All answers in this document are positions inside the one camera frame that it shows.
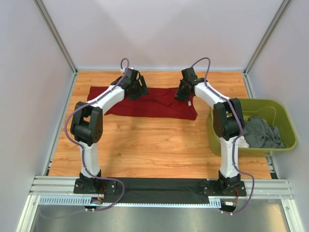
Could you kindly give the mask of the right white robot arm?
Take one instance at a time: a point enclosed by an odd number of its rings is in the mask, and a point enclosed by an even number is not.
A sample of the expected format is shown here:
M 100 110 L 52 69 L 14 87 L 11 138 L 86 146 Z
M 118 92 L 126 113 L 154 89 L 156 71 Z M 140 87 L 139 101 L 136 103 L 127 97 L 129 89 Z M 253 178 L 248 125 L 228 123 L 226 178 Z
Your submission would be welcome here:
M 217 188 L 221 194 L 228 195 L 241 181 L 238 166 L 239 138 L 244 128 L 241 103 L 215 90 L 205 78 L 198 78 L 192 67 L 182 70 L 182 77 L 175 99 L 186 101 L 195 95 L 212 108 L 213 129 L 221 144 Z

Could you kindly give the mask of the red t-shirt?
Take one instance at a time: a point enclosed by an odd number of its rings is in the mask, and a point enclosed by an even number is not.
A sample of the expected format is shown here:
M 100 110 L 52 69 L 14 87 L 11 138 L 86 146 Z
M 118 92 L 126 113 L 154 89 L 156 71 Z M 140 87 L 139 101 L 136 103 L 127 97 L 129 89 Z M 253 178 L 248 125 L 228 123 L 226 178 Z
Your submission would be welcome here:
M 176 87 L 149 88 L 149 95 L 137 100 L 124 99 L 114 105 L 106 114 L 131 117 L 161 117 L 195 120 L 197 112 L 193 106 L 193 96 L 187 101 L 175 99 Z

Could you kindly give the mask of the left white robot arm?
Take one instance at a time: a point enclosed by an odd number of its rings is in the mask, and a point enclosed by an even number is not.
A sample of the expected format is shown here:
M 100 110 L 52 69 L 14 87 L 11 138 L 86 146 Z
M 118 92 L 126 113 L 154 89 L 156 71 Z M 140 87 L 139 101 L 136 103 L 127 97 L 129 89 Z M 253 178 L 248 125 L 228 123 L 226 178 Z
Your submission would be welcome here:
M 78 102 L 71 115 L 70 132 L 72 140 L 80 148 L 82 168 L 75 181 L 76 194 L 102 194 L 107 179 L 100 179 L 98 163 L 98 142 L 103 135 L 103 116 L 114 105 L 124 99 L 134 101 L 149 94 L 145 80 L 139 71 L 126 68 L 100 95 L 87 102 Z

